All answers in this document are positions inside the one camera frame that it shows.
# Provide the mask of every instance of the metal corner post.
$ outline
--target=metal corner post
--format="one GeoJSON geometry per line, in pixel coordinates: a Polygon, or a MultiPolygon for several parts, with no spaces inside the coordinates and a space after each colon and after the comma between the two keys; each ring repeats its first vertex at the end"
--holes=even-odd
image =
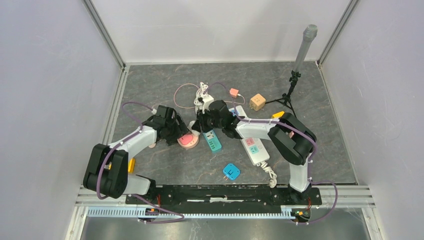
{"type": "Polygon", "coordinates": [[[346,23],[348,22],[353,11],[357,7],[359,1],[360,0],[350,0],[349,4],[346,7],[346,10],[344,10],[343,15],[338,21],[337,26],[334,29],[334,32],[331,34],[331,37],[328,40],[327,45],[325,45],[324,51],[322,51],[321,56],[319,56],[318,60],[316,61],[316,63],[319,66],[322,65],[324,61],[326,60],[326,58],[328,57],[329,52],[333,48],[336,40],[339,38],[339,35],[342,32],[343,28],[345,28],[346,23]]]}
{"type": "Polygon", "coordinates": [[[93,19],[94,24],[96,25],[98,31],[100,32],[101,36],[103,37],[104,41],[106,42],[107,46],[112,52],[112,55],[116,60],[116,63],[118,63],[121,69],[125,68],[126,64],[124,60],[122,59],[120,53],[118,52],[118,49],[115,46],[114,42],[112,41],[112,38],[108,33],[108,30],[106,30],[106,27],[103,24],[103,21],[100,18],[99,13],[97,12],[93,2],[91,0],[82,0],[82,2],[84,3],[85,8],[87,8],[88,13],[93,19]]]}

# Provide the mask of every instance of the teal power strip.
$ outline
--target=teal power strip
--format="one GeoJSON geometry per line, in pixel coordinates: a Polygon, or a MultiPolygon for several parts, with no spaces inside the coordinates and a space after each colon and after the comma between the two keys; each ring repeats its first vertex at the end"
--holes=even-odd
{"type": "Polygon", "coordinates": [[[220,141],[218,140],[217,135],[215,134],[214,130],[210,130],[206,133],[203,133],[204,138],[207,141],[207,144],[209,144],[210,150],[212,150],[212,153],[217,153],[221,151],[223,146],[221,145],[220,141]]]}

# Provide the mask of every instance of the black tripod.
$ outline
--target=black tripod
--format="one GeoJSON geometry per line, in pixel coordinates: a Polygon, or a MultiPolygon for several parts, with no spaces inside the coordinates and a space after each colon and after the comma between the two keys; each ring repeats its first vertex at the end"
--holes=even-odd
{"type": "Polygon", "coordinates": [[[317,26],[311,24],[308,25],[305,29],[305,31],[303,31],[303,41],[302,44],[300,45],[299,48],[299,52],[297,53],[297,57],[296,57],[296,62],[294,63],[294,68],[291,71],[291,77],[290,77],[290,88],[288,89],[288,93],[284,93],[282,95],[282,98],[278,98],[272,101],[267,101],[265,102],[265,104],[269,104],[269,103],[273,103],[273,102],[277,102],[280,103],[284,106],[286,106],[287,108],[289,108],[292,112],[293,115],[297,118],[295,110],[293,109],[293,105],[292,105],[292,99],[291,99],[291,95],[293,93],[293,90],[296,87],[296,84],[298,83],[299,78],[301,77],[301,74],[299,73],[302,63],[305,60],[306,54],[308,53],[309,47],[311,46],[312,41],[315,39],[315,37],[317,36],[317,26]]]}
{"type": "Polygon", "coordinates": [[[299,78],[301,77],[301,74],[299,72],[295,72],[295,71],[291,71],[291,77],[290,80],[288,80],[290,83],[290,88],[288,89],[288,93],[283,93],[281,96],[282,98],[278,98],[272,101],[267,101],[265,102],[265,104],[270,104],[273,102],[277,102],[280,103],[284,106],[286,106],[287,108],[289,108],[292,112],[293,115],[297,118],[296,113],[295,113],[295,109],[293,108],[292,105],[292,99],[291,99],[291,95],[293,93],[293,90],[295,90],[296,84],[298,83],[299,78]]]}

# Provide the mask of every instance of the white backdrop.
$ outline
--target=white backdrop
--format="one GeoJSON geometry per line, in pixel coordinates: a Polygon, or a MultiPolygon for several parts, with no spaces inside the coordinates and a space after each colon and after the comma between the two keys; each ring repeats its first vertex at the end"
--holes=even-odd
{"type": "Polygon", "coordinates": [[[120,68],[83,2],[0,1],[0,239],[62,240],[120,68]]]}
{"type": "Polygon", "coordinates": [[[360,1],[323,64],[388,240],[424,239],[423,9],[422,0],[360,1]]]}
{"type": "Polygon", "coordinates": [[[349,0],[93,0],[127,63],[317,60],[349,0]]]}

